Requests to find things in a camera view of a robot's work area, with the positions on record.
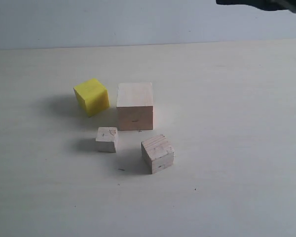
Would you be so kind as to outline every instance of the small wooden cube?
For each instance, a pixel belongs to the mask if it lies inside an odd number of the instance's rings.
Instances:
[[[118,133],[116,127],[99,127],[95,139],[99,152],[116,152]]]
[[[158,135],[142,142],[142,156],[154,174],[173,165],[174,149],[164,135]]]
[[[116,107],[119,130],[153,129],[153,98],[150,82],[120,83]]]
[[[76,85],[74,93],[78,103],[89,117],[110,107],[108,91],[96,79]]]

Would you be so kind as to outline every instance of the cube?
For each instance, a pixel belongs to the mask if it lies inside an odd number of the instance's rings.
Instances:
[[[110,107],[108,91],[96,79],[76,85],[74,93],[78,103],[89,117]]]
[[[120,83],[117,94],[119,130],[152,130],[152,84]]]
[[[116,127],[99,127],[95,139],[99,152],[116,152],[118,133]]]
[[[142,142],[142,156],[154,174],[173,165],[174,149],[164,135],[158,135]]]

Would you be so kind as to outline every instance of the foam cube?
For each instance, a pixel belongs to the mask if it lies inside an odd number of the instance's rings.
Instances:
[[[116,152],[118,133],[116,127],[99,127],[95,139],[99,152]]]
[[[173,165],[174,149],[164,135],[158,135],[142,142],[142,157],[154,174]]]
[[[152,84],[120,83],[117,94],[119,130],[153,129]]]
[[[108,91],[96,79],[76,85],[74,93],[78,103],[89,117],[110,107]]]

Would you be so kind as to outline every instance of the large wooden cube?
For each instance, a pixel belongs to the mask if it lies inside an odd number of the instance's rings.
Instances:
[[[119,130],[153,129],[152,84],[120,83],[117,94]]]
[[[95,139],[99,152],[116,152],[118,133],[116,127],[99,127]]]
[[[96,79],[76,85],[74,93],[78,103],[89,117],[110,107],[108,91]]]
[[[164,135],[158,135],[142,142],[142,156],[154,174],[173,165],[174,149]]]

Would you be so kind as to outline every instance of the block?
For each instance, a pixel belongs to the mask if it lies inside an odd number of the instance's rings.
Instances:
[[[108,91],[96,79],[76,85],[74,93],[78,103],[89,117],[110,107]]]
[[[120,83],[116,107],[119,130],[153,129],[153,98],[150,82]]]
[[[174,149],[164,135],[158,135],[142,142],[142,157],[154,174],[173,165]]]
[[[99,127],[95,139],[99,152],[116,152],[118,133],[116,127]]]

